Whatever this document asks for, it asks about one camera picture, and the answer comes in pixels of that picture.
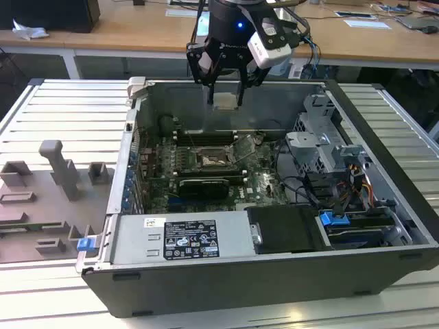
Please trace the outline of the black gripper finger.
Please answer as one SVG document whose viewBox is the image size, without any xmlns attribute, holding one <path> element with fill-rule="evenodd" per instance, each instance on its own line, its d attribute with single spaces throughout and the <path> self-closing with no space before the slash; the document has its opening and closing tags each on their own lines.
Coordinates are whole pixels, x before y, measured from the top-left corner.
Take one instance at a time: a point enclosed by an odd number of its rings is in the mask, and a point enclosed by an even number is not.
<svg viewBox="0 0 439 329">
<path fill-rule="evenodd" d="M 237 88 L 238 106 L 241 106 L 243 103 L 245 90 L 253 86 L 260 86 L 270 71 L 270 68 L 260 69 L 257 66 L 254 71 L 249 73 L 247 65 L 248 63 L 243 58 L 237 60 L 237 67 L 239 70 L 239 83 Z"/>
<path fill-rule="evenodd" d="M 214 38 L 207 38 L 204 44 L 189 42 L 186 55 L 194 82 L 209 88 L 207 104 L 213 104 L 215 83 L 222 68 L 220 42 Z"/>
</svg>

